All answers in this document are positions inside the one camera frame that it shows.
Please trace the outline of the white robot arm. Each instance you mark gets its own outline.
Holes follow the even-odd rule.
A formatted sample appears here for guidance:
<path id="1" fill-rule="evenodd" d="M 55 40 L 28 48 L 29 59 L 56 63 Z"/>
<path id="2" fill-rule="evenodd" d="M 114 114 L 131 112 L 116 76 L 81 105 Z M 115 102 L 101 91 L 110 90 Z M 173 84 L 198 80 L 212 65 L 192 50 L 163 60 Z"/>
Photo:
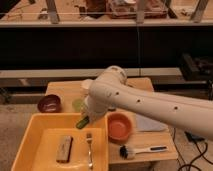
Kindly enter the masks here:
<path id="1" fill-rule="evenodd" d="M 213 141 L 213 101 L 139 90 L 119 66 L 106 68 L 88 88 L 83 111 L 90 122 L 121 108 Z"/>

